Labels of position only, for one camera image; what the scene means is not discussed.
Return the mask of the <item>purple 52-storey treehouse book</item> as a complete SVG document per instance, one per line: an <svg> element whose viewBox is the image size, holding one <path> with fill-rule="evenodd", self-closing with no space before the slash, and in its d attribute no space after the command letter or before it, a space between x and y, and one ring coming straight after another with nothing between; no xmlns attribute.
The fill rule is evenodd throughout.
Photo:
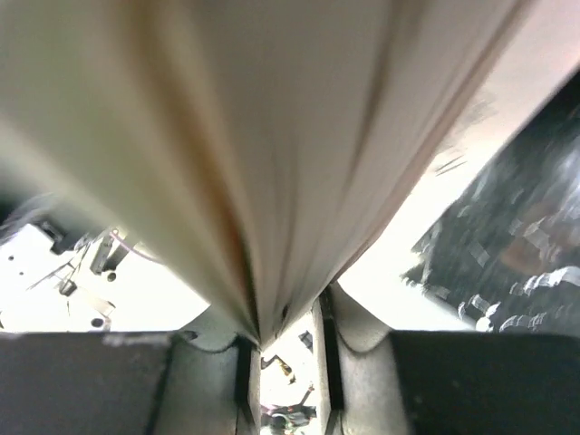
<svg viewBox="0 0 580 435"><path fill-rule="evenodd" d="M1 154L267 344L472 102L504 140L578 63L576 1L4 1Z"/></svg>

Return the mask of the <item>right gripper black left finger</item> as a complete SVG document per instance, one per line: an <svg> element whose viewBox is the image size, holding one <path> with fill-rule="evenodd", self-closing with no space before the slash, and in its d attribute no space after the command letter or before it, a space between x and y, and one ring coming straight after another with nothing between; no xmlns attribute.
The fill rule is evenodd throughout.
<svg viewBox="0 0 580 435"><path fill-rule="evenodd" d="M4 434L255 434L258 357L235 336L3 333Z"/></svg>

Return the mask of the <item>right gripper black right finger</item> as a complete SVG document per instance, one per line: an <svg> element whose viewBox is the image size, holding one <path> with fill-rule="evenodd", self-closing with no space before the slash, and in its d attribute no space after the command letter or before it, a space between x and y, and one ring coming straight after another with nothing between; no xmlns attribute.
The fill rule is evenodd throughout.
<svg viewBox="0 0 580 435"><path fill-rule="evenodd" d="M313 305L326 434L576 434L579 342L396 331L338 285Z"/></svg>

